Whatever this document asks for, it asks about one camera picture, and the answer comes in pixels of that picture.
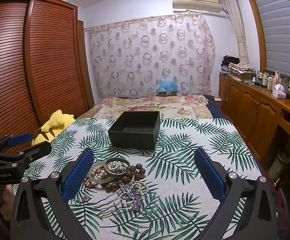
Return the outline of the person's left hand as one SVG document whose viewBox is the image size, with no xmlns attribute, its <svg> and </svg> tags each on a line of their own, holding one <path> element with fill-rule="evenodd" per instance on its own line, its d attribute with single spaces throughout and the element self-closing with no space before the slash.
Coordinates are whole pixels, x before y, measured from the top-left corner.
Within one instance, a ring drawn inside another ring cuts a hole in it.
<svg viewBox="0 0 290 240">
<path fill-rule="evenodd" d="M 11 220 L 12 209 L 14 202 L 14 192 L 12 185 L 6 185 L 2 193 L 2 204 L 0 212 L 6 221 Z"/>
</svg>

